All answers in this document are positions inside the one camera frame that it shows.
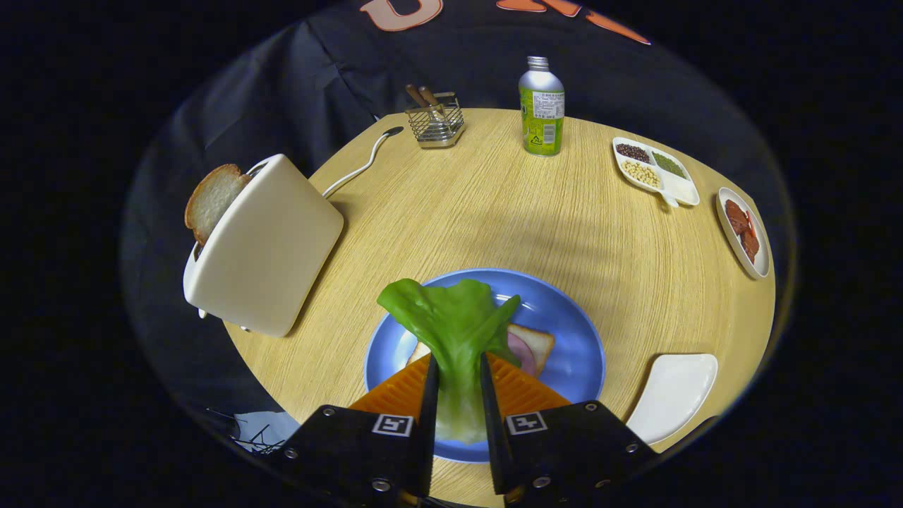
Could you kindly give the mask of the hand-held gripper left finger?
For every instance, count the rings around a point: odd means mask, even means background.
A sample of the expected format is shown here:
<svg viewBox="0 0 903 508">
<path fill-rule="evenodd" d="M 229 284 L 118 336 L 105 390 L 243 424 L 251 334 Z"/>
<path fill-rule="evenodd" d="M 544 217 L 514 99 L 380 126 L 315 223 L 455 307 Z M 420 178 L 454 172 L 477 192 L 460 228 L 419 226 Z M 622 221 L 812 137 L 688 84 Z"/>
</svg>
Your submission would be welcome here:
<svg viewBox="0 0 903 508">
<path fill-rule="evenodd" d="M 420 357 L 285 441 L 279 476 L 326 507 L 416 507 L 431 489 L 439 368 Z"/>
</svg>

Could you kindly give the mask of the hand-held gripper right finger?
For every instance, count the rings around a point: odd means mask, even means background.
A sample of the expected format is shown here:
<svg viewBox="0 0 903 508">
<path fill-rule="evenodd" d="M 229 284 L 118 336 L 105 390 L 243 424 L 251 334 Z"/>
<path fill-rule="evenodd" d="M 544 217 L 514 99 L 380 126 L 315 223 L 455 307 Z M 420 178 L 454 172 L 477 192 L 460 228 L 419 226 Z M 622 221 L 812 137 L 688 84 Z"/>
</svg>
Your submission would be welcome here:
<svg viewBox="0 0 903 508">
<path fill-rule="evenodd" d="M 495 492 L 507 507 L 603 507 L 660 454 L 599 401 L 568 402 L 492 353 L 480 385 Z"/>
</svg>

